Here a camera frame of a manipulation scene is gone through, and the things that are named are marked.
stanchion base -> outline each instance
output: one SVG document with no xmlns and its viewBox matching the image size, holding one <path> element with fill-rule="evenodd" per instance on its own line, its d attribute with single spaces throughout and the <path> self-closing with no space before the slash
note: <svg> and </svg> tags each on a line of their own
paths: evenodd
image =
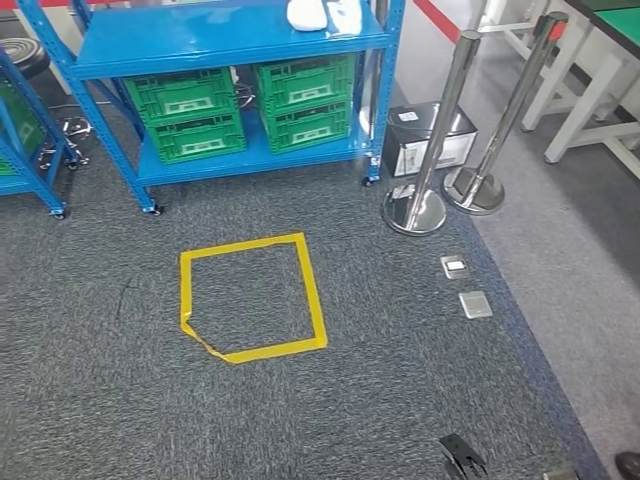
<svg viewBox="0 0 640 480">
<path fill-rule="evenodd" d="M 442 182 L 442 193 L 451 205 L 470 215 L 490 215 L 504 202 L 504 187 L 490 173 L 485 177 L 473 202 L 470 205 L 463 205 L 465 192 L 475 177 L 475 169 L 456 168 L 445 177 L 445 181 Z"/>
<path fill-rule="evenodd" d="M 445 202 L 433 190 L 427 190 L 416 219 L 411 225 L 405 225 L 405 219 L 414 189 L 414 185 L 405 185 L 387 193 L 382 202 L 382 218 L 396 232 L 414 237 L 433 233 L 445 223 L 447 218 Z"/>
</svg>

white sneaker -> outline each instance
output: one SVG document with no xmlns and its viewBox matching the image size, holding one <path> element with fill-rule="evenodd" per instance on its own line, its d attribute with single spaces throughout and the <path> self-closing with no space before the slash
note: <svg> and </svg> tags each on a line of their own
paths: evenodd
<svg viewBox="0 0 640 480">
<path fill-rule="evenodd" d="M 300 32 L 312 32 L 327 28 L 327 14 L 322 0 L 290 0 L 287 20 Z"/>
</svg>

box label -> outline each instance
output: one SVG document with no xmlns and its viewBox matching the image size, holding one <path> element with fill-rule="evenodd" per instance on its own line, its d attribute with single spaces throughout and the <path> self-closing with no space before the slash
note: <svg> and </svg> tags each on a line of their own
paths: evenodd
<svg viewBox="0 0 640 480">
<path fill-rule="evenodd" d="M 398 113 L 398 118 L 403 122 L 413 122 L 418 119 L 418 116 L 416 115 L 416 112 L 405 112 L 405 113 Z"/>
</svg>

shelf rack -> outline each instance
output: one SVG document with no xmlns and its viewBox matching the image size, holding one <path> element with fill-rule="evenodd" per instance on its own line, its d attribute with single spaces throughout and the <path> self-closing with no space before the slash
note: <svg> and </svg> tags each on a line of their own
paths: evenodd
<svg viewBox="0 0 640 480">
<path fill-rule="evenodd" d="M 53 191 L 53 183 L 61 162 L 72 169 L 77 167 L 78 159 L 76 153 L 68 146 L 66 139 L 47 108 L 2 48 L 0 48 L 0 68 L 31 106 L 45 128 L 47 134 L 45 142 L 49 140 L 56 146 L 47 174 L 43 178 L 40 175 L 38 160 L 45 144 L 36 148 L 31 156 L 25 154 L 6 107 L 0 102 L 0 123 L 5 126 L 5 135 L 0 136 L 0 154 L 8 159 L 16 172 L 15 175 L 0 176 L 0 195 L 35 193 L 47 205 L 51 215 L 64 218 L 65 204 Z"/>
<path fill-rule="evenodd" d="M 405 0 L 387 2 L 386 18 L 377 18 L 368 0 L 328 0 L 328 26 L 298 32 L 286 19 L 287 0 L 222 0 L 180 6 L 115 8 L 90 12 L 73 0 L 86 33 L 77 57 L 51 27 L 38 0 L 17 4 L 71 87 L 78 102 L 144 212 L 162 212 L 148 187 L 206 178 L 368 157 L 367 183 L 378 180 L 389 100 Z M 378 66 L 373 128 L 361 121 L 365 52 Z M 349 138 L 272 154 L 257 115 L 244 115 L 248 147 L 245 152 L 175 165 L 164 165 L 152 144 L 142 140 L 137 167 L 126 157 L 88 88 L 100 79 L 245 65 L 273 60 L 359 52 L 354 91 L 352 132 Z"/>
</svg>

yellow floor tape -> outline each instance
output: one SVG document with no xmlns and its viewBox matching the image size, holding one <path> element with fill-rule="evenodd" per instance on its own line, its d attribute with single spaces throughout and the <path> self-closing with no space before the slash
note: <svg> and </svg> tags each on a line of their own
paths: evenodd
<svg viewBox="0 0 640 480">
<path fill-rule="evenodd" d="M 253 348 L 251 350 L 242 350 L 240 352 L 220 353 L 205 342 L 189 325 L 189 319 L 191 317 L 192 312 L 191 294 L 191 262 L 192 260 L 287 243 L 294 244 L 297 251 L 298 260 L 300 261 L 300 268 L 302 269 L 304 287 L 305 290 L 306 290 L 306 298 L 309 302 L 309 309 L 311 313 L 311 324 L 313 327 L 312 338 L 281 343 L 278 345 L 269 345 L 266 347 Z M 291 355 L 294 353 L 306 352 L 309 350 L 317 350 L 327 346 L 327 332 L 325 330 L 325 321 L 322 319 L 322 310 L 320 308 L 320 299 L 318 297 L 318 290 L 315 288 L 315 280 L 313 278 L 313 269 L 311 267 L 311 259 L 309 257 L 309 250 L 306 248 L 306 243 L 304 240 L 303 233 L 260 238 L 257 240 L 229 243 L 217 247 L 207 247 L 182 252 L 180 254 L 180 328 L 182 328 L 184 333 L 190 335 L 202 343 L 211 355 L 221 358 L 229 363 L 244 363 L 251 360 L 259 360 L 261 358 Z"/>
</svg>

